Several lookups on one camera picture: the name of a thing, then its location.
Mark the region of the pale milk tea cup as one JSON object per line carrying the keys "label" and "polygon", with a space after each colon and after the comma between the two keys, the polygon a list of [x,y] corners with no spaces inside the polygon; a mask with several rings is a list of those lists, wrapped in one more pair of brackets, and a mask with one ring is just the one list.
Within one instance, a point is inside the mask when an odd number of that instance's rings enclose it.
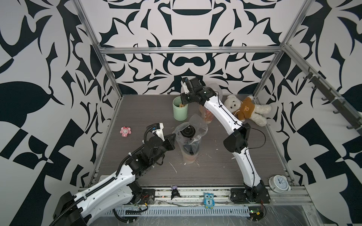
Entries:
{"label": "pale milk tea cup", "polygon": [[182,146],[182,155],[185,164],[192,164],[199,156],[200,144],[185,144]]}

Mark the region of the red milk tea cup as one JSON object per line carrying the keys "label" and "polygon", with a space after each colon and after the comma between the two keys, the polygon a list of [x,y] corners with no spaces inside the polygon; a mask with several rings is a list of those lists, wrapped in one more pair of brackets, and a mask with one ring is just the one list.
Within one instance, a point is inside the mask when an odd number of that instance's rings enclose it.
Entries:
{"label": "red milk tea cup", "polygon": [[192,139],[196,134],[196,130],[192,125],[187,126],[185,129],[181,131],[181,135]]}

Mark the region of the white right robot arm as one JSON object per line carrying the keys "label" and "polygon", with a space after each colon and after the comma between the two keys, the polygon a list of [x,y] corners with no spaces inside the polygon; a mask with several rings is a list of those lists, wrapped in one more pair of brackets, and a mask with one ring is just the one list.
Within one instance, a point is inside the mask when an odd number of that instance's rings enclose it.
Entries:
{"label": "white right robot arm", "polygon": [[219,93],[212,88],[203,86],[199,79],[182,78],[181,91],[182,104],[198,103],[210,111],[225,128],[228,137],[224,140],[224,147],[233,154],[241,170],[244,181],[244,195],[241,198],[237,194],[232,195],[234,203],[268,203],[270,195],[264,182],[259,177],[253,165],[248,137],[250,126],[244,125],[230,113],[219,98]]}

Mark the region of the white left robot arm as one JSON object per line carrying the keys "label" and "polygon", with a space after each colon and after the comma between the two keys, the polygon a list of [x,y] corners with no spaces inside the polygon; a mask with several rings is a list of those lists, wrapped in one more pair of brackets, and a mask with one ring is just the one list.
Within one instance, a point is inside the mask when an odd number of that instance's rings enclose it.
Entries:
{"label": "white left robot arm", "polygon": [[141,200],[137,179],[149,171],[166,152],[175,149],[175,134],[151,137],[129,153],[116,172],[94,186],[72,195],[61,196],[53,214],[52,226],[89,226],[106,212]]}

